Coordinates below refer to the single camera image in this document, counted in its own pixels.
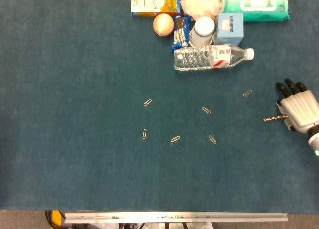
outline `water bottle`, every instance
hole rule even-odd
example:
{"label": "water bottle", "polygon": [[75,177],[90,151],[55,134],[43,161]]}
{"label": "water bottle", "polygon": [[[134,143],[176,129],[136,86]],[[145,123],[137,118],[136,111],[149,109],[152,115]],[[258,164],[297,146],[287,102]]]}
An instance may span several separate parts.
{"label": "water bottle", "polygon": [[230,44],[186,47],[174,52],[174,64],[177,71],[233,67],[239,62],[252,59],[254,59],[252,48],[241,49]]}

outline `tissue box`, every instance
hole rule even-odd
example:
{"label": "tissue box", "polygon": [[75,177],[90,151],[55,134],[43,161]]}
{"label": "tissue box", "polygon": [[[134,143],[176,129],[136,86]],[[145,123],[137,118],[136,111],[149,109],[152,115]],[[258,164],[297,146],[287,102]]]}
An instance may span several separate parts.
{"label": "tissue box", "polygon": [[180,13],[180,0],[131,0],[133,16],[156,16],[160,13],[172,16]]}
{"label": "tissue box", "polygon": [[237,45],[244,37],[244,19],[242,13],[220,13],[217,18],[217,31],[214,44]]}

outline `paper clip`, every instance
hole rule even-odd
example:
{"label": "paper clip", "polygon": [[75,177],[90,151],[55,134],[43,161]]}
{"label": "paper clip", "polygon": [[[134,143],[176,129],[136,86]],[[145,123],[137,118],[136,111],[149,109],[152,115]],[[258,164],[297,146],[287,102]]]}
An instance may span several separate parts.
{"label": "paper clip", "polygon": [[213,138],[213,136],[208,136],[208,138],[210,139],[210,141],[212,141],[213,144],[217,144],[217,141]]}
{"label": "paper clip", "polygon": [[146,128],[143,130],[142,139],[143,139],[143,140],[145,140],[145,139],[146,139]]}
{"label": "paper clip", "polygon": [[179,140],[180,140],[180,136],[176,136],[175,138],[171,140],[171,142],[175,143],[176,141],[179,141]]}
{"label": "paper clip", "polygon": [[286,119],[286,118],[288,118],[287,115],[279,115],[279,116],[264,118],[264,122],[271,122],[271,121],[274,121],[274,120]]}
{"label": "paper clip", "polygon": [[146,107],[146,106],[148,106],[148,104],[151,103],[151,102],[152,102],[152,99],[149,98],[147,101],[144,102],[143,106]]}
{"label": "paper clip", "polygon": [[247,96],[251,95],[252,93],[253,93],[252,90],[248,90],[245,93],[243,93],[243,97],[247,97]]}
{"label": "paper clip", "polygon": [[201,108],[203,111],[205,111],[206,113],[208,113],[208,114],[210,114],[211,113],[211,111],[210,111],[210,109],[208,109],[208,108],[206,108],[206,107],[202,107]]}

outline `yellow box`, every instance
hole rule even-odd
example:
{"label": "yellow box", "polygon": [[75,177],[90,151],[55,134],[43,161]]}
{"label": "yellow box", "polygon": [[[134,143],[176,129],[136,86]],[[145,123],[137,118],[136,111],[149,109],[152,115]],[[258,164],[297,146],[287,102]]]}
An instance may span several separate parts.
{"label": "yellow box", "polygon": [[160,13],[172,16],[180,13],[180,0],[131,0],[133,16],[156,16]]}

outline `wet wipes package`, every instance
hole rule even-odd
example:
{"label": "wet wipes package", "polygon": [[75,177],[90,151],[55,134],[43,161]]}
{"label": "wet wipes package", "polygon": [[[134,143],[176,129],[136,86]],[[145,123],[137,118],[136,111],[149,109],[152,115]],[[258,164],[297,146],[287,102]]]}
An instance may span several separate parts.
{"label": "wet wipes package", "polygon": [[177,49],[188,46],[190,19],[190,16],[174,17],[174,43],[172,53]]}
{"label": "wet wipes package", "polygon": [[223,0],[224,13],[242,13],[244,21],[288,20],[288,0]]}

